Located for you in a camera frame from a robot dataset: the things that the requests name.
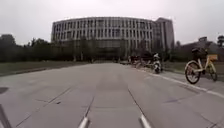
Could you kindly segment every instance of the white lane line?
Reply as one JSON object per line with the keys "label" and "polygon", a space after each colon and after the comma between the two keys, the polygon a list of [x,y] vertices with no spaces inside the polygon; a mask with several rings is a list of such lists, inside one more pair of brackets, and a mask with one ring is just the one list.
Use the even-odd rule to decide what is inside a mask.
{"label": "white lane line", "polygon": [[198,87],[198,86],[194,86],[194,85],[191,85],[191,84],[188,84],[188,83],[179,81],[179,80],[175,80],[175,79],[172,79],[172,78],[169,78],[169,77],[165,77],[165,76],[161,76],[161,75],[156,75],[156,74],[152,74],[152,73],[149,73],[149,74],[152,75],[152,76],[155,76],[155,77],[163,78],[165,80],[168,80],[168,81],[171,81],[171,82],[174,82],[174,83],[179,83],[179,84],[185,85],[185,86],[187,86],[189,88],[197,89],[199,91],[204,91],[204,92],[206,92],[208,94],[212,94],[214,96],[217,96],[217,97],[220,97],[220,98],[223,98],[224,99],[224,95],[221,94],[221,93],[214,92],[214,91],[210,91],[210,90],[208,90],[206,88],[201,88],[201,87]]}
{"label": "white lane line", "polygon": [[78,128],[87,128],[88,122],[89,119],[87,117],[84,117]]}
{"label": "white lane line", "polygon": [[2,124],[2,122],[0,121],[0,128],[4,128],[4,126],[3,126],[3,124]]}
{"label": "white lane line", "polygon": [[143,114],[141,115],[140,120],[144,128],[152,128]]}
{"label": "white lane line", "polygon": [[218,92],[214,92],[214,91],[207,91],[208,94],[212,94],[212,95],[215,95],[215,96],[218,96],[218,97],[221,97],[224,99],[224,95],[218,93]]}

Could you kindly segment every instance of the overcast sky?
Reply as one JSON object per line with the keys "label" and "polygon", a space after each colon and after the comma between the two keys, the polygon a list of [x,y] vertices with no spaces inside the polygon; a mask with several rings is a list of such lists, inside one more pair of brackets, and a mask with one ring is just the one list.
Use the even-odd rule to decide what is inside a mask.
{"label": "overcast sky", "polygon": [[216,41],[224,34],[224,0],[0,0],[0,34],[17,44],[32,38],[50,41],[54,21],[88,16],[125,16],[173,20],[175,40],[201,36]]}

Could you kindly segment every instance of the road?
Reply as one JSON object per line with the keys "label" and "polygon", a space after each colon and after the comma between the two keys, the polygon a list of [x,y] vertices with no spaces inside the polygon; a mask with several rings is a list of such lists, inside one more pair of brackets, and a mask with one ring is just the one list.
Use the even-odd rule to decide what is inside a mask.
{"label": "road", "polygon": [[141,128],[142,115],[152,128],[224,128],[224,83],[204,78],[106,63],[1,77],[3,89],[13,128],[76,128],[85,115],[89,128]]}

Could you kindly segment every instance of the lawn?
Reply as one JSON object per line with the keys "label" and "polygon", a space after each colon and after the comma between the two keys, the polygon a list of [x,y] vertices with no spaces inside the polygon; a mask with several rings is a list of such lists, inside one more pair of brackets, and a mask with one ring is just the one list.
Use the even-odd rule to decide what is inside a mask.
{"label": "lawn", "polygon": [[35,70],[43,70],[57,67],[65,67],[78,65],[72,61],[42,61],[42,62],[16,62],[16,63],[0,63],[0,75],[23,73]]}

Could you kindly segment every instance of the yellow bicycle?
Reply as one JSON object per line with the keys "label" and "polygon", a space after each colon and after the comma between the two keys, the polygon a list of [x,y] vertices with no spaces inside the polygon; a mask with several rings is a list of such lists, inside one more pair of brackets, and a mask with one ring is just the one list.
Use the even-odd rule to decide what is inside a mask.
{"label": "yellow bicycle", "polygon": [[[210,73],[213,81],[218,79],[215,66],[212,63],[212,61],[218,59],[217,55],[208,55],[207,50],[204,49],[204,51],[205,54],[202,55],[200,49],[193,49],[192,53],[194,55],[194,60],[191,60],[186,64],[185,77],[191,84],[196,84],[199,81],[201,74],[205,74],[206,71]],[[201,63],[201,59],[204,58],[202,56],[205,56],[205,59],[207,60],[205,67],[203,67]]]}

